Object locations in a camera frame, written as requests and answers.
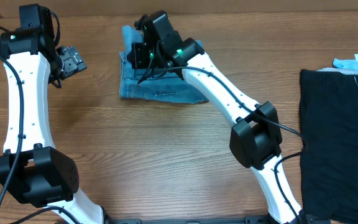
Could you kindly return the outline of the light blue denim jeans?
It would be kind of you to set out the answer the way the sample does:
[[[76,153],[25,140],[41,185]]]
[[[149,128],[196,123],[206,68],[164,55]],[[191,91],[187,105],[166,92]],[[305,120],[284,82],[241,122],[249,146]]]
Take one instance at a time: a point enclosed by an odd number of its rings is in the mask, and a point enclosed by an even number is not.
[[[176,73],[166,73],[164,76],[154,75],[152,78],[139,83],[144,69],[135,70],[127,60],[132,45],[142,42],[141,34],[130,26],[122,27],[125,50],[120,52],[121,82],[119,96],[121,98],[140,98],[169,103],[197,104],[208,99],[199,90],[181,80]]]

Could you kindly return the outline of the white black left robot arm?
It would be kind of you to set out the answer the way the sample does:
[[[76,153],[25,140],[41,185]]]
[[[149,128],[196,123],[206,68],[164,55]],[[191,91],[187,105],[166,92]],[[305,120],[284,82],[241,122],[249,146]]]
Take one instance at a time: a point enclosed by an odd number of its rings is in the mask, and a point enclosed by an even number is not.
[[[47,89],[50,75],[59,75],[63,67],[53,30],[35,26],[1,34],[0,58],[9,95],[1,193],[42,212],[52,210],[68,223],[104,223],[104,210],[79,188],[74,160],[56,150],[52,140]]]

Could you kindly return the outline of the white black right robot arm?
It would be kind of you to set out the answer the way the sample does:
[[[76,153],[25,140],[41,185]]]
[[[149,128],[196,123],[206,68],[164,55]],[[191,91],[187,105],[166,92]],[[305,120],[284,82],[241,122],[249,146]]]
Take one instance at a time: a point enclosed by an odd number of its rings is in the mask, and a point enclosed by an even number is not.
[[[134,69],[144,69],[139,83],[152,75],[173,72],[200,91],[231,127],[229,148],[244,167],[253,171],[268,205],[272,223],[304,223],[305,214],[293,196],[282,162],[281,131],[277,110],[241,92],[215,66],[194,39],[183,40],[165,11],[143,15],[134,22],[141,41],[132,44],[127,57]]]

